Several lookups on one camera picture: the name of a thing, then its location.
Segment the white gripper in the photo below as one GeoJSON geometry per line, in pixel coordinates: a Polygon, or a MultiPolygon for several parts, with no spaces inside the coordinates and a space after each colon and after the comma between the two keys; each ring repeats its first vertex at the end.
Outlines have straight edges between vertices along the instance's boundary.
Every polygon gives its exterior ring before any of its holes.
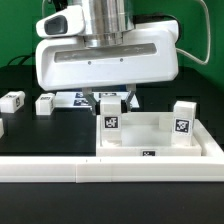
{"type": "Polygon", "coordinates": [[[178,74],[175,20],[138,24],[117,46],[87,48],[80,36],[45,39],[36,48],[36,74],[46,91],[83,88],[94,116],[100,104],[93,87],[126,85],[121,112],[131,111],[138,83],[170,81],[178,74]]]}

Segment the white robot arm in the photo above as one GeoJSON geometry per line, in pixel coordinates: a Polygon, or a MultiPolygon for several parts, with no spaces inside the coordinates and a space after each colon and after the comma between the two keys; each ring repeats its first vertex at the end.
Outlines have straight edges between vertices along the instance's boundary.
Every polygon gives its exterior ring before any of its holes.
{"type": "Polygon", "coordinates": [[[170,81],[178,74],[175,20],[136,24],[130,0],[73,0],[36,24],[36,74],[46,91],[170,81]]]}

